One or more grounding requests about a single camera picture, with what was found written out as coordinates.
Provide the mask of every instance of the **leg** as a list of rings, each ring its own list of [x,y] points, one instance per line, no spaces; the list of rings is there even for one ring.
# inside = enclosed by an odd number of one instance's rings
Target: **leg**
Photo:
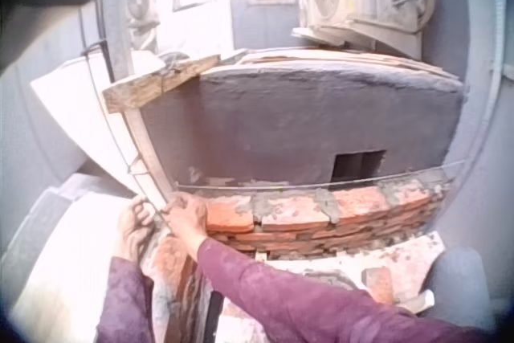
[[[432,264],[423,289],[435,295],[435,306],[422,316],[459,326],[495,328],[482,259],[469,247],[442,253]]]

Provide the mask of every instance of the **wall opening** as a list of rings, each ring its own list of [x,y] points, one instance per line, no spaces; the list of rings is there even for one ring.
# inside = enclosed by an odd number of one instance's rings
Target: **wall opening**
[[[375,177],[385,154],[385,150],[337,154],[330,182],[354,181]],[[373,182],[361,182],[357,185],[369,186],[372,184]]]

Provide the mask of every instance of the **air conditioner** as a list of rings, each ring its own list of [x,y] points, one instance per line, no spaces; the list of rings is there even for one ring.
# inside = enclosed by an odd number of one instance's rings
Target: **air conditioner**
[[[155,0],[126,0],[132,48],[156,52],[159,16]]]
[[[294,35],[333,46],[350,42],[373,50],[377,43],[420,59],[421,29],[435,0],[299,0]]]

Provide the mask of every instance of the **purple shirt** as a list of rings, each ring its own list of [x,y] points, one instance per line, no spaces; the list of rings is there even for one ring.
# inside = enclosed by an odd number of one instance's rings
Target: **purple shirt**
[[[461,328],[376,303],[365,291],[318,283],[284,272],[207,239],[198,264],[213,288],[263,325],[276,342],[482,342]],[[153,342],[151,280],[139,267],[113,258],[98,342]]]

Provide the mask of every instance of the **hand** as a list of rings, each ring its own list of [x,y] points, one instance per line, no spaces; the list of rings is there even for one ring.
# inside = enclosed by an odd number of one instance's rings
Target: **hand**
[[[153,229],[153,218],[143,205],[145,200],[141,196],[134,197],[120,213],[114,256],[139,263],[145,241]]]
[[[162,214],[174,234],[186,245],[190,256],[196,261],[198,249],[207,238],[205,231],[207,209],[201,198],[187,193],[175,194]]]

